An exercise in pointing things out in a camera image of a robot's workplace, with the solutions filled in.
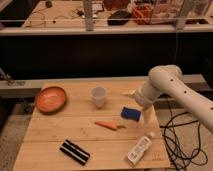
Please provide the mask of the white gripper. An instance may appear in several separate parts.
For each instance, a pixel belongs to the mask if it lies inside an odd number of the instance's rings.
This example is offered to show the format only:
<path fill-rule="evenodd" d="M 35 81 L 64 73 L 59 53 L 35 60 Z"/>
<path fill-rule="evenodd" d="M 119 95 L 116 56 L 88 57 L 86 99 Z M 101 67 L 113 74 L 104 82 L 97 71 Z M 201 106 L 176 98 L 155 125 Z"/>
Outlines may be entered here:
<path fill-rule="evenodd" d="M 148 98 L 142 91 L 141 88 L 138 88 L 136 90 L 130 90 L 130 91 L 125 91 L 122 92 L 122 95 L 127 96 L 127 97 L 134 97 L 136 103 L 143 108 L 144 110 L 144 123 L 148 124 L 151 120 L 152 116 L 152 105 L 154 101 L 150 98 Z"/>

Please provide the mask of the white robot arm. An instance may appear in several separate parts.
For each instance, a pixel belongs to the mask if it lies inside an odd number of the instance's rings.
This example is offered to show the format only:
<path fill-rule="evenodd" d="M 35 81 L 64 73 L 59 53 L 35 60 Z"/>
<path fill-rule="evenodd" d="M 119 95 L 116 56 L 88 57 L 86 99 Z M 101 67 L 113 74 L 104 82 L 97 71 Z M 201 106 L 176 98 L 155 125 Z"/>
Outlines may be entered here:
<path fill-rule="evenodd" d="M 148 109 L 162 94 L 167 94 L 213 133 L 213 101 L 189 88 L 182 82 L 181 76 L 182 71 L 177 65 L 155 66 L 141 87 L 123 92 L 123 95 Z"/>

